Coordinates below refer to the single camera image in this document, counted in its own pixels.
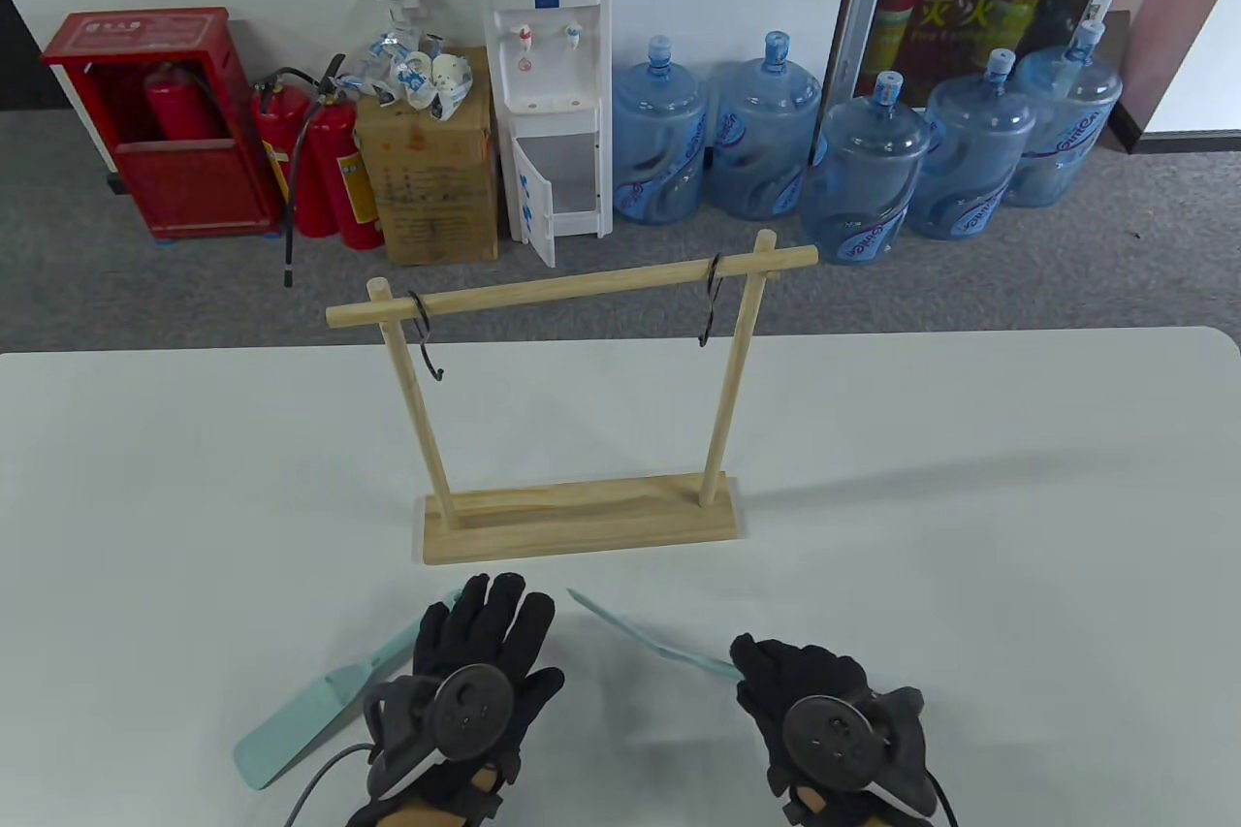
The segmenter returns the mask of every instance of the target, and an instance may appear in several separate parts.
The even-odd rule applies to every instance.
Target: black glove
[[[526,730],[565,684],[565,673],[558,668],[541,668],[530,674],[556,605],[537,591],[522,601],[526,581],[521,575],[498,575],[490,595],[486,584],[486,575],[475,575],[465,582],[450,611],[439,602],[427,608],[413,647],[413,674],[446,677],[475,663],[500,668],[514,690],[508,728],[479,757],[433,766],[395,796],[366,805],[349,820],[347,827],[371,827],[416,798],[464,817],[468,823],[478,822],[499,805],[498,797],[489,796],[517,777],[521,766],[517,750]],[[496,770],[491,792],[482,792],[470,784],[483,767]]]
[[[799,811],[797,790],[812,789],[827,807],[813,818],[817,827],[861,827],[872,817],[892,827],[930,827],[869,791],[833,791],[807,775],[784,746],[783,721],[788,709],[814,694],[854,700],[870,694],[866,672],[849,656],[829,653],[822,646],[798,648],[777,639],[756,643],[750,633],[732,641],[732,663],[745,679],[737,683],[737,703],[755,719],[767,744],[767,784],[776,796],[791,795],[786,813],[793,822]]]

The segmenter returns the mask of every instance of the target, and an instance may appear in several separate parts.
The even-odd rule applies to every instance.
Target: water dispenser
[[[549,266],[556,237],[612,232],[612,0],[483,0],[509,225]]]

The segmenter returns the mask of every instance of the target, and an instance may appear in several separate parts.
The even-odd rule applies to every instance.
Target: wooden frame
[[[746,288],[720,391],[706,466],[692,474],[550,484],[536,489],[475,490],[453,494],[431,428],[422,389],[401,320],[417,317],[411,297],[392,297],[388,282],[371,278],[369,303],[328,308],[328,325],[377,325],[383,334],[405,405],[418,437],[434,494],[426,499],[422,558],[428,565],[515,560],[531,555],[593,553],[675,543],[736,539],[737,517],[727,476],[721,471],[741,375],[755,334],[767,277],[819,261],[814,246],[776,250],[776,233],[759,230],[750,255],[720,258],[716,277],[745,274]],[[427,294],[429,317],[474,309],[514,308],[571,297],[617,294],[647,287],[707,281],[711,261],[681,261]]]

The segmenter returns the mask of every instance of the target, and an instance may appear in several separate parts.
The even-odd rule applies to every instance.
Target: floor
[[[799,241],[797,220],[774,224]],[[73,113],[0,113],[0,350],[212,348],[366,343],[371,328],[328,330],[323,309],[366,298],[386,274],[421,294],[547,274],[750,250],[756,227],[702,210],[666,230],[617,224],[603,241],[562,238],[549,272],[505,242],[491,264],[402,268],[382,251],[298,243],[297,287],[283,243],[220,238],[155,246]],[[740,282],[724,287],[728,332]],[[1241,339],[1241,153],[1127,156],[1103,144],[1067,202],[1003,211],[979,241],[906,235],[869,268],[820,266],[767,289],[762,334],[1109,325],[1214,325]],[[447,317],[434,339],[691,337],[699,287]]]

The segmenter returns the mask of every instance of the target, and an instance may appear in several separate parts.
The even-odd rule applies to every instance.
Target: plastic water bottle
[[[1103,24],[1086,20],[1069,47],[1036,51],[1018,66],[1014,82],[1030,97],[1037,125],[1004,194],[1006,206],[1060,201],[1098,142],[1122,91],[1116,68],[1093,58],[1101,37]]]
[[[666,35],[650,40],[647,57],[612,82],[612,210],[634,224],[676,224],[702,195],[707,96],[673,63]]]
[[[881,71],[872,96],[833,106],[823,122],[827,155],[802,210],[823,261],[869,264],[896,241],[931,144],[926,119],[897,102],[903,82]]]
[[[720,82],[707,199],[727,215],[763,220],[797,210],[823,87],[788,60],[788,35],[767,34],[763,57]]]
[[[983,232],[1034,130],[1030,101],[1005,82],[1016,56],[998,47],[980,77],[953,77],[931,92],[931,148],[906,225],[932,238]]]

